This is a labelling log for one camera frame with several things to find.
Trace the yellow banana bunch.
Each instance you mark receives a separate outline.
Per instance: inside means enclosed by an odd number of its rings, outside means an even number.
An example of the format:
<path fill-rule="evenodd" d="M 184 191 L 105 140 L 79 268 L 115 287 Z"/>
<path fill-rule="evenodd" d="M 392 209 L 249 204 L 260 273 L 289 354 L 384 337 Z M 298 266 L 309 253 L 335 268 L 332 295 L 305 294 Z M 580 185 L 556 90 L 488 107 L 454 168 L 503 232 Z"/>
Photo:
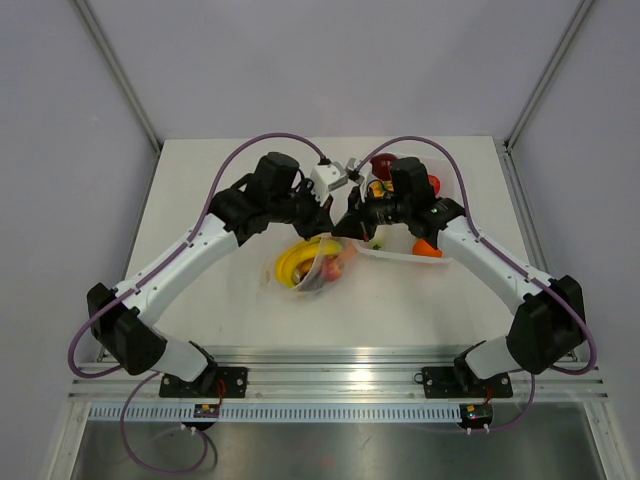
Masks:
<path fill-rule="evenodd" d="M 302 241 L 281 254 L 275 265 L 277 280 L 288 288 L 294 288 L 296 286 L 293 280 L 294 271 L 299 264 L 315 259 L 321 240 L 321 237 L 315 237 Z"/>

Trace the clear polka dot zip bag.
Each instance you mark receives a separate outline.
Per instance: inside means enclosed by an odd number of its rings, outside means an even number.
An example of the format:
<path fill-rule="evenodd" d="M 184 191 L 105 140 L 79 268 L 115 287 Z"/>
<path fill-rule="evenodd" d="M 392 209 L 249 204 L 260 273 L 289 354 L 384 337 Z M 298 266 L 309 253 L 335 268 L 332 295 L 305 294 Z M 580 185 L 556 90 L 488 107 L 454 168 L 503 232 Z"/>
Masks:
<path fill-rule="evenodd" d="M 333 237 L 329 235 L 319 235 L 321 237 L 319 250 L 313 261 L 307 260 L 297 266 L 294 271 L 293 280 L 296 284 L 294 288 L 288 288 L 281 284 L 275 275 L 275 265 L 281 254 L 298 243 L 305 241 L 299 240 L 290 243 L 284 250 L 272 255 L 264 264 L 260 275 L 260 287 L 270 293 L 278 294 L 288 298 L 302 298 L 320 294 L 322 291 L 331 288 L 339 282 L 349 269 L 358 254 L 356 243 L 347 238 Z M 327 256 L 341 256 L 345 263 L 345 269 L 342 277 L 332 283 L 326 283 L 321 278 L 321 265 Z"/>

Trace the peach fruit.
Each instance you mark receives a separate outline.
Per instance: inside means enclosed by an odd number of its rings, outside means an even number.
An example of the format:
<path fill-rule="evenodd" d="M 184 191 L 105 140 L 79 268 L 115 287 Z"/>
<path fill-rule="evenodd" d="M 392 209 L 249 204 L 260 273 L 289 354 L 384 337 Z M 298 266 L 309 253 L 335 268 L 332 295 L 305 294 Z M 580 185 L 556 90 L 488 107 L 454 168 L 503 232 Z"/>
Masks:
<path fill-rule="evenodd" d="M 345 263 L 341 256 L 327 256 L 321 265 L 321 278 L 326 283 L 340 279 L 344 273 Z"/>

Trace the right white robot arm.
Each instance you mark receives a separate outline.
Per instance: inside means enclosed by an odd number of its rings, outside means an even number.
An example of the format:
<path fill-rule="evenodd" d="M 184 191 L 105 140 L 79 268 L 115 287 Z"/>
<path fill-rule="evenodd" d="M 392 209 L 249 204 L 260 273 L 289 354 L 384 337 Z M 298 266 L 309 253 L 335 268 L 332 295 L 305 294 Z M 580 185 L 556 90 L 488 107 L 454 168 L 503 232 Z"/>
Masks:
<path fill-rule="evenodd" d="M 352 189 L 334 234 L 366 241 L 381 225 L 404 224 L 473 273 L 514 316 L 506 334 L 454 359 L 452 376 L 460 393 L 476 396 L 491 378 L 515 370 L 540 374 L 586 341 L 582 289 L 575 279 L 555 279 L 501 251 L 472 226 L 463 206 L 436 195 L 419 159 L 393 162 L 390 177 L 393 189 L 381 197 Z"/>

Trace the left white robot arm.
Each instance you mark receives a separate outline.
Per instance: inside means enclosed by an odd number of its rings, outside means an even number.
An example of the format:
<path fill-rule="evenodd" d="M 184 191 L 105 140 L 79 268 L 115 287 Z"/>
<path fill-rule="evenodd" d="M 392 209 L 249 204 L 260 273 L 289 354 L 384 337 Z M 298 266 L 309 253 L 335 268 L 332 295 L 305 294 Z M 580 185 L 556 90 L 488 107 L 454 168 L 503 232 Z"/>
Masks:
<path fill-rule="evenodd" d="M 196 224 L 136 276 L 87 294 L 92 335 L 130 375 L 147 371 L 181 382 L 195 398 L 208 396 L 218 379 L 214 358 L 193 341 L 160 333 L 155 325 L 171 303 L 209 267 L 271 224 L 289 224 L 310 239 L 328 233 L 332 183 L 343 170 L 322 159 L 300 177 L 292 157 L 270 152 L 255 170 L 215 193 Z"/>

